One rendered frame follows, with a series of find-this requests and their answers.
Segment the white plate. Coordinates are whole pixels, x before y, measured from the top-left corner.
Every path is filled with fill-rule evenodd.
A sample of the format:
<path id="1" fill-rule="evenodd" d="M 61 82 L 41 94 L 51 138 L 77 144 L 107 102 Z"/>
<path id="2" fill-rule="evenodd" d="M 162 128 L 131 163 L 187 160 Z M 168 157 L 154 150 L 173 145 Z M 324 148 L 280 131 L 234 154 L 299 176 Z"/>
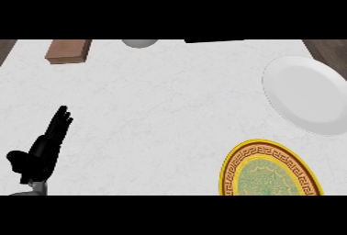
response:
<path id="1" fill-rule="evenodd" d="M 329 65 L 303 56 L 280 57 L 262 84 L 275 111 L 296 127 L 324 136 L 347 133 L 347 81 Z"/>

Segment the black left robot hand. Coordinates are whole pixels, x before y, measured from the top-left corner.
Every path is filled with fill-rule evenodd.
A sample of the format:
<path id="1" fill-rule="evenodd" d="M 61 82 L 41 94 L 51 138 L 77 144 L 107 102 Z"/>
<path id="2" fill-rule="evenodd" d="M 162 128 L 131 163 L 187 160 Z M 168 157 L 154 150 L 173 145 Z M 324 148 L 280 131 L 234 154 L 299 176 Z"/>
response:
<path id="1" fill-rule="evenodd" d="M 13 171 L 21 175 L 23 185 L 45 182 L 52 176 L 60 149 L 73 120 L 69 107 L 61 106 L 52 117 L 48 130 L 38 137 L 30 151 L 11 151 L 8 153 Z"/>

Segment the brown wooden block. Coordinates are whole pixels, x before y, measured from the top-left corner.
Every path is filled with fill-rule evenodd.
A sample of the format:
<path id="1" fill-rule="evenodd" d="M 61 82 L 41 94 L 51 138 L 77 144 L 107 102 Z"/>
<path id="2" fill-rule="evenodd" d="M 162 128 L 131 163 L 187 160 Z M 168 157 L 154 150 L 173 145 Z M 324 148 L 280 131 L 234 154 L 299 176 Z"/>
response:
<path id="1" fill-rule="evenodd" d="M 88 60 L 91 39 L 55 39 L 45 59 L 52 64 L 82 63 Z"/>

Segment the gold rimmed green plate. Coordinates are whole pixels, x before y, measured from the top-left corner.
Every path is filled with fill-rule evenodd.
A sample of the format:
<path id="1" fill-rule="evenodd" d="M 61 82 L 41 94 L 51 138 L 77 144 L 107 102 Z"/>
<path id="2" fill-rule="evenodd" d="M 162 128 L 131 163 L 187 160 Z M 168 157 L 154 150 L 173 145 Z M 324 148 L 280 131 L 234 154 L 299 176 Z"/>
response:
<path id="1" fill-rule="evenodd" d="M 221 171 L 224 196 L 323 196 L 306 162 L 272 140 L 247 140 L 228 153 Z"/>

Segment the black flat object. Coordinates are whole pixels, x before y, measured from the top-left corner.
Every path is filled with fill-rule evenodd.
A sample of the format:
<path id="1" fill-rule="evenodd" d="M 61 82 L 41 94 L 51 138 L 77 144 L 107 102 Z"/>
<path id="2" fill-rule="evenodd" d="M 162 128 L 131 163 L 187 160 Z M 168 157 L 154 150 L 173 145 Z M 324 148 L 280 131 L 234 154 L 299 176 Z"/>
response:
<path id="1" fill-rule="evenodd" d="M 244 39 L 224 39 L 224 40 L 202 40 L 202 39 L 185 39 L 188 44 L 197 43 L 219 43 L 219 42 L 230 42 L 230 41 L 243 41 Z"/>

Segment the grey round object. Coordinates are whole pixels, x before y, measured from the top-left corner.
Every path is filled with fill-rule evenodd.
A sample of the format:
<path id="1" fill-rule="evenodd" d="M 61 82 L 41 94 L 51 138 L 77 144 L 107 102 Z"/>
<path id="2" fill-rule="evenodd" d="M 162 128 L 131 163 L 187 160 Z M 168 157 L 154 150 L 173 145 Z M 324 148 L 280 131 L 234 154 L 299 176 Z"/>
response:
<path id="1" fill-rule="evenodd" d="M 156 39 L 125 39 L 123 43 L 137 49 L 148 48 L 157 43 Z"/>

